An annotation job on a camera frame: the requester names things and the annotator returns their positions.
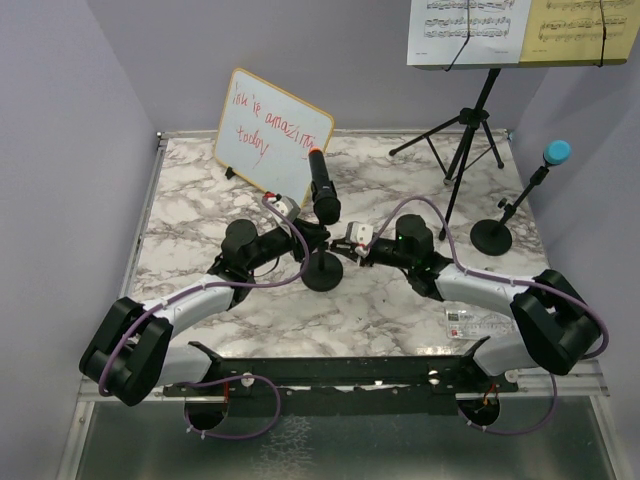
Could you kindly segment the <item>black microphone orange tip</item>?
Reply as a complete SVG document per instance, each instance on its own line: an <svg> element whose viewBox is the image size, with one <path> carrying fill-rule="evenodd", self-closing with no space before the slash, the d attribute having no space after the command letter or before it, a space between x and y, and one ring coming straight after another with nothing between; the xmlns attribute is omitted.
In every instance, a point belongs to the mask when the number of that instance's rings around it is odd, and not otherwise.
<svg viewBox="0 0 640 480"><path fill-rule="evenodd" d="M336 224L340 219L341 203L330 179L323 151L312 147L308 153L311 171L313 211L323 225Z"/></svg>

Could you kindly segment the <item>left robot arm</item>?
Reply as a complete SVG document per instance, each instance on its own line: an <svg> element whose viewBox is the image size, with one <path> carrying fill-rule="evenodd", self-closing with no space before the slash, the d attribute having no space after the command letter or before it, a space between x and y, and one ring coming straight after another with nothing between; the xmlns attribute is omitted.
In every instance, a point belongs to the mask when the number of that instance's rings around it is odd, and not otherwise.
<svg viewBox="0 0 640 480"><path fill-rule="evenodd" d="M192 363L186 379L171 368L171 340L199 321L240 304L255 283L254 271L285 254L304 262L329 239L326 227L296 219L293 230L262 235L246 219L229 224L221 253L200 280L163 299L139 303L129 297L110 307L79 361L82 374L124 404L140 403L153 388L186 380L206 395L220 385L221 371L207 360Z"/></svg>

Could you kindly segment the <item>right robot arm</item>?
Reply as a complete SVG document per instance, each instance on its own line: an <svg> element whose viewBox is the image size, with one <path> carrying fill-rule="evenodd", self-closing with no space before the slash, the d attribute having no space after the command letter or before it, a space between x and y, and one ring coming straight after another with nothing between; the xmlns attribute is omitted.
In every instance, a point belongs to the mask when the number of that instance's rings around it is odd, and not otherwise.
<svg viewBox="0 0 640 480"><path fill-rule="evenodd" d="M483 390L508 370L540 367L566 375L601 336L592 316L571 301L581 300L571 284L554 270L506 282L464 272L435 250L432 231L415 214L396 220L394 238L375 235L372 226L351 222L330 250L361 267L402 270L422 297L480 307L515 321L516 331L479 341L472 359L460 365L459 378L469 390Z"/></svg>

